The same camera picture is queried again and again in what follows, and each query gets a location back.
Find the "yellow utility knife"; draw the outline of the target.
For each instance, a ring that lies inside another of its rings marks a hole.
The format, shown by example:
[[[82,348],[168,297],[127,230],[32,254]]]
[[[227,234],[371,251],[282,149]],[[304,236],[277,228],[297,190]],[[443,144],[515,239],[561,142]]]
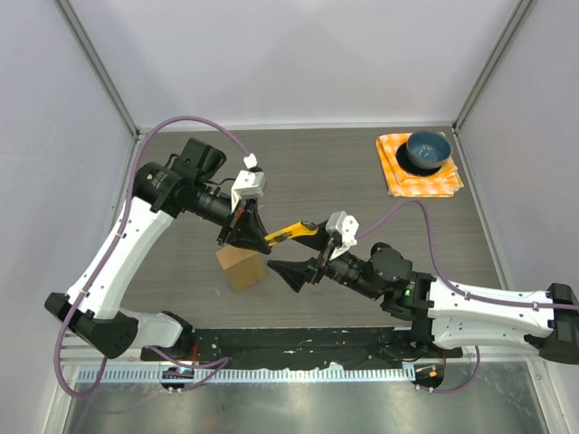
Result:
[[[292,240],[302,236],[313,236],[317,233],[318,226],[314,222],[302,220],[268,234],[265,240],[273,247],[286,240]]]

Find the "brown cardboard express box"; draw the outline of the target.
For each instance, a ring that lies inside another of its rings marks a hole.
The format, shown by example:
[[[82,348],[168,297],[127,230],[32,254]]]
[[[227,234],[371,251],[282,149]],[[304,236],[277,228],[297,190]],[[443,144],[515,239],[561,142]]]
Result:
[[[226,246],[216,257],[235,291],[244,291],[267,277],[265,261],[257,251]]]

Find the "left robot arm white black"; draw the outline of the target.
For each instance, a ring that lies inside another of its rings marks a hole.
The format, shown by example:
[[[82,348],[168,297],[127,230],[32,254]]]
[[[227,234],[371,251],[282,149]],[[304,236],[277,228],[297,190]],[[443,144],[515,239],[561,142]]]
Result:
[[[51,293],[46,309],[109,359],[130,348],[159,347],[184,360],[194,345],[193,328],[170,312],[145,314],[121,308],[121,300],[160,235],[182,212],[220,227],[219,244],[268,254],[267,231],[258,214],[266,179],[254,154],[229,193],[213,185],[225,154],[191,138],[171,165],[148,163],[137,170],[118,222],[82,276],[66,293]]]

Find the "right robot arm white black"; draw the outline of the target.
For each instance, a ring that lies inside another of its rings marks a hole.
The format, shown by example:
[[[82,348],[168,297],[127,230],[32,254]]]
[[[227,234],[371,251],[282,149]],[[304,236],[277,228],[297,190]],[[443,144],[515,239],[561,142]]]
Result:
[[[554,363],[578,362],[578,300],[566,284],[516,292],[457,283],[414,270],[411,261],[382,242],[373,245],[368,259],[360,259],[349,251],[356,229],[353,218],[339,224],[294,223],[265,240],[270,246],[294,240],[317,256],[271,260],[268,266],[296,292],[328,278],[378,301],[386,313],[411,323],[408,344],[421,357],[438,349],[509,346],[535,349]]]

